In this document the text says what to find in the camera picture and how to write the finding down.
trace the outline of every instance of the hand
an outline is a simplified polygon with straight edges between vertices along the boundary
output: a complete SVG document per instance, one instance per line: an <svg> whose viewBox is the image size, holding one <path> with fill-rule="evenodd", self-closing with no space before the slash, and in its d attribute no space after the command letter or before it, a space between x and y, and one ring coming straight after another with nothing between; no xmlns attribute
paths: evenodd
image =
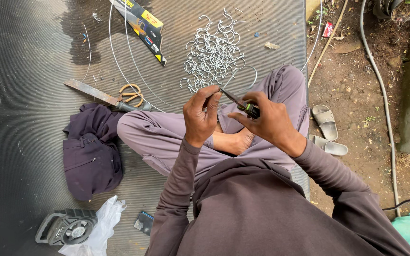
<svg viewBox="0 0 410 256"><path fill-rule="evenodd" d="M222 95L219 91L217 85L202 88L183 106L185 139L196 148L202 147L218 124L218 103Z"/></svg>
<svg viewBox="0 0 410 256"><path fill-rule="evenodd" d="M275 145L291 157L299 157L303 154L306 138L293 127L286 105L271 102L261 91L248 92L243 100L257 105L261 116L258 119L249 119L240 113L230 113L228 117L239 121L250 132Z"/></svg>

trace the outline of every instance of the phone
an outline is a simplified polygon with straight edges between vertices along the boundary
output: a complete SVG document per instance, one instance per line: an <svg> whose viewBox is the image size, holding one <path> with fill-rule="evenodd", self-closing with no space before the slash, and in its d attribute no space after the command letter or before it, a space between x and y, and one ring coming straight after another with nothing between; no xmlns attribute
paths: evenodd
<svg viewBox="0 0 410 256"><path fill-rule="evenodd" d="M153 226L154 218L148 215L145 212L141 212L139 217L134 223L134 228L142 231L143 233L147 234L148 236L151 235L151 227Z"/></svg>

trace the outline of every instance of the pile of wire hooks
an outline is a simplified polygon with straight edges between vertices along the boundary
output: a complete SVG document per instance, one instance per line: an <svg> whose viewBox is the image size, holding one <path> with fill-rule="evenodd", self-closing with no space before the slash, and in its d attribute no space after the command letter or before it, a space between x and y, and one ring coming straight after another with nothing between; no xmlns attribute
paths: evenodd
<svg viewBox="0 0 410 256"><path fill-rule="evenodd" d="M224 25L225 22L219 20L218 28L214 33L213 31L210 32L213 25L210 18L206 15L199 17L199 20L203 17L207 18L208 23L205 28L198 28L194 34L195 38L186 44L186 49L188 49L188 45L192 45L190 47L191 52L186 56L183 67L194 78L192 80L188 78L181 79L181 88L186 83L189 90L195 93L201 88L215 83L223 85L225 83L220 79L229 74L233 76L238 69L246 66L244 59L246 56L236 46L240 41L240 34L234 30L237 23L244 21L233 20L225 8L223 15L230 20L230 24ZM242 67L236 64L240 60L242 60Z"/></svg>

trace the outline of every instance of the gray pants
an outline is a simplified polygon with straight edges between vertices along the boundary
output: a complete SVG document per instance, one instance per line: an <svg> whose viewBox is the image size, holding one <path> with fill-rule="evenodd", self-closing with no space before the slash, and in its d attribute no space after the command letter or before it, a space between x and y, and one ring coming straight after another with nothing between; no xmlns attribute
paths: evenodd
<svg viewBox="0 0 410 256"><path fill-rule="evenodd" d="M297 68L282 66L272 71L251 91L263 91L272 102L284 103L292 124L306 137L309 108L306 105L305 77ZM243 128L239 122L227 117L232 112L239 112L235 103L223 104L218 110L218 120L224 133L237 133ZM186 133L182 114L145 111L133 111L122 116L117 130L118 136L130 148L164 176L172 171L181 140ZM231 157L213 149L213 137L210 136L200 151L195 181L228 158ZM295 165L286 153L258 136L254 137L250 147L237 158L262 158L287 170Z"/></svg>

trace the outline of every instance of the sandal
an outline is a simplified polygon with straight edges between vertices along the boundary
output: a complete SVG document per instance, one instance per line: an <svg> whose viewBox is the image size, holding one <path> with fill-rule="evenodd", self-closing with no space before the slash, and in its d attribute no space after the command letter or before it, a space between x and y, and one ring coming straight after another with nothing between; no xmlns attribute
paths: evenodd
<svg viewBox="0 0 410 256"><path fill-rule="evenodd" d="M338 130L336 129L335 119L330 108L324 105L316 105L312 108L312 115L327 140L338 139Z"/></svg>
<svg viewBox="0 0 410 256"><path fill-rule="evenodd" d="M343 156L348 152L348 148L345 145L329 141L316 135L310 135L309 140L325 152L332 155Z"/></svg>

